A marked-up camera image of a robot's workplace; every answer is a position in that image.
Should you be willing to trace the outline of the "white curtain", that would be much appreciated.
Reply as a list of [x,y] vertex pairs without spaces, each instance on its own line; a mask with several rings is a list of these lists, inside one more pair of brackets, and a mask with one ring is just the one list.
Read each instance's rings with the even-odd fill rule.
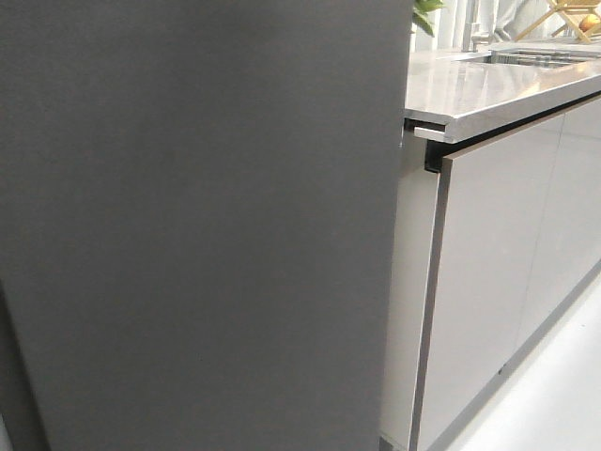
[[[461,51],[466,19],[466,1],[443,1],[445,8],[430,13],[435,36],[416,25],[410,29],[410,50]],[[491,35],[490,43],[511,41],[547,11],[546,1],[478,1],[480,30]]]

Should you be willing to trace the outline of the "wooden folding dish rack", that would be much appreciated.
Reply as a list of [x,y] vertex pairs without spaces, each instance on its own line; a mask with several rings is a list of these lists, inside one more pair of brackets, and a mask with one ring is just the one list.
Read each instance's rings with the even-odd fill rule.
[[600,2],[596,0],[582,1],[547,1],[547,11],[536,19],[533,23],[527,26],[523,31],[514,37],[514,41],[520,41],[526,38],[532,31],[549,20],[551,17],[557,16],[562,20],[562,26],[557,28],[551,36],[558,37],[561,33],[569,31],[575,37],[577,42],[591,44],[593,38],[600,37],[600,24],[593,29],[582,32],[578,28],[580,21],[588,14],[594,14],[600,18]]

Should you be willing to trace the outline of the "grey cabinet side panel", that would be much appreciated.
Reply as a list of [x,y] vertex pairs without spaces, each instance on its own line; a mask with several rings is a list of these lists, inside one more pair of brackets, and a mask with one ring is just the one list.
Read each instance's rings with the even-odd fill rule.
[[424,169],[427,141],[404,130],[398,177],[380,435],[408,450],[439,175]]

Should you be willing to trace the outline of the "metal sink drain basket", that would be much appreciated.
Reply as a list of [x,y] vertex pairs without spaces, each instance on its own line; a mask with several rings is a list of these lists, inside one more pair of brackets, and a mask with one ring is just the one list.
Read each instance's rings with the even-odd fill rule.
[[536,52],[527,49],[492,51],[490,64],[505,64],[536,67],[562,67],[574,63],[572,56],[564,52]]

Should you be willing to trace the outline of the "stainless steel sink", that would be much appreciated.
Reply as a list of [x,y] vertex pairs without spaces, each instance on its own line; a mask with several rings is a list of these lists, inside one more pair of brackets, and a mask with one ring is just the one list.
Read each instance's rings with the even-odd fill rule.
[[537,70],[600,68],[600,47],[592,44],[535,43],[489,46],[445,57],[453,63]]

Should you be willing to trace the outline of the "grey right cabinet door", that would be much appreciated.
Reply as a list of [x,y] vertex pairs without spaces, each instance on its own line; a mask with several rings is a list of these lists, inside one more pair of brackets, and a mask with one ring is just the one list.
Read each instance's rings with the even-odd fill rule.
[[600,260],[600,100],[568,110],[527,288],[521,347]]

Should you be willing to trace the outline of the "red apple on rack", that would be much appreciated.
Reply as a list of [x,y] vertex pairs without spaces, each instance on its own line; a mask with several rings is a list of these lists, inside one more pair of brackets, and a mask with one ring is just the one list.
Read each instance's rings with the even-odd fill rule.
[[587,32],[599,24],[601,24],[601,19],[598,16],[594,14],[588,14],[580,21],[578,28],[582,32]]

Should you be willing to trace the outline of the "green leafy plant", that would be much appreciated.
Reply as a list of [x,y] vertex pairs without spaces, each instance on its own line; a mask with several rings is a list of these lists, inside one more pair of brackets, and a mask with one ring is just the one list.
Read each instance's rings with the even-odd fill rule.
[[435,36],[430,13],[445,8],[442,0],[415,0],[413,2],[412,23],[421,29],[427,36]]

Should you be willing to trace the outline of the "chrome kitchen faucet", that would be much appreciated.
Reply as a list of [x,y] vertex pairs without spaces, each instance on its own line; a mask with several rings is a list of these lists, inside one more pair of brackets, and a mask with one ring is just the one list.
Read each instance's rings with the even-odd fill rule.
[[481,44],[489,44],[491,35],[480,30],[478,22],[479,2],[477,0],[466,1],[466,19],[461,41],[461,51],[476,52]]

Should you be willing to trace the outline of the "grey cabinet door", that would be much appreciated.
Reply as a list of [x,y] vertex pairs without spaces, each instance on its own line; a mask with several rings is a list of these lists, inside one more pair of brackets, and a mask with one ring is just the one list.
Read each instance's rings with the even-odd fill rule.
[[527,288],[521,347],[600,260],[600,100],[568,110]]
[[409,446],[425,450],[516,349],[563,117],[443,158]]

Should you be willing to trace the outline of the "grey left cabinet door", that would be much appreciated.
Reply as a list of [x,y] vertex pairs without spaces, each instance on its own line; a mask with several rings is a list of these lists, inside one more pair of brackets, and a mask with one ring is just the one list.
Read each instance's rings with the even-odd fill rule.
[[563,117],[443,158],[409,446],[425,450],[516,349]]

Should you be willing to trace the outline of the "grey stone countertop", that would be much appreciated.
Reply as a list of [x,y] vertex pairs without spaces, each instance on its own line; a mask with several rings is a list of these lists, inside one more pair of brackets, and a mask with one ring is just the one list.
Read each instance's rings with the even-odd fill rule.
[[[588,56],[559,68],[492,63],[493,51]],[[455,144],[600,92],[600,44],[506,43],[477,53],[423,51],[409,57],[406,122],[422,137]]]

